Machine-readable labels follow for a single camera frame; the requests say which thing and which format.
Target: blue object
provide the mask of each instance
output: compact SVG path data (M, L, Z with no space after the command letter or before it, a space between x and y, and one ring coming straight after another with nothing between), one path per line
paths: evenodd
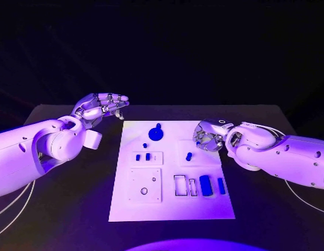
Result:
M156 124L156 127L150 129L149 131L149 138L153 141L159 141L163 138L163 131L160 129L160 124Z
M185 160L186 160L186 161L191 161L191 157L192 157L192 153L188 153L188 154L186 154Z
M217 178L217 181L218 181L220 194L224 195L226 191L224 191L224 181L223 181L223 178Z
M199 183L201 183L201 194L202 194L202 196L212 195L212 187L211 187L211 182L210 182L208 175L202 175L199 177Z

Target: round hole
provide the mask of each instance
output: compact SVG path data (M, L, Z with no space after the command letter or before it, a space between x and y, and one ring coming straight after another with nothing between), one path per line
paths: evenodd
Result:
M25 153L26 152L26 146L23 144L19 144L20 151Z
M147 189L146 189L146 188L142 188L140 193L142 193L142 195L146 195Z

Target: robotic arm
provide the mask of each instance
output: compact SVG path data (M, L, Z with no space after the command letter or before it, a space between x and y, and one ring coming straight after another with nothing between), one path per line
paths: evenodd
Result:
M324 141L285 135L276 129L243 122L204 119L194 132L197 147L218 151L226 144L227 155L247 170L304 186L324 189Z
M88 94L71 115L0 133L0 196L13 192L78 155L97 149L101 134L90 129L129 105L117 94Z

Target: white mat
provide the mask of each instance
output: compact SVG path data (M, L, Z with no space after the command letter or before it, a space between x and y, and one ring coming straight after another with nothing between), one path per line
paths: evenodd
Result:
M152 141L147 132L158 123L163 138ZM198 121L124 121L108 221L234 219L218 153L198 149L191 140L197 124ZM191 161L185 160L188 152ZM185 175L186 196L175 196L175 175ZM211 196L201 194L201 175L210 176ZM224 195L217 178L224 181ZM189 179L195 179L197 196L191 196Z

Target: table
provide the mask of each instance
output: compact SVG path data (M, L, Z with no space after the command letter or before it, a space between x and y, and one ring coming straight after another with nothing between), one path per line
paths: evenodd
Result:
M25 124L56 119L71 110L72 106L39 105ZM275 105L130 105L123 113L126 120L247 121L295 134ZM176 238L223 239L267 250L324 249L324 213L298 200L282 179L244 170L226 150L220 157L236 220L108 222L121 129L116 117L104 118L94 128L103 134L98 149L82 148L77 158L36 180L25 212L0 235L0 250L124 250ZM292 188L324 209L324 190L296 184ZM0 209L19 192L0 197ZM0 216L0 229L23 202Z

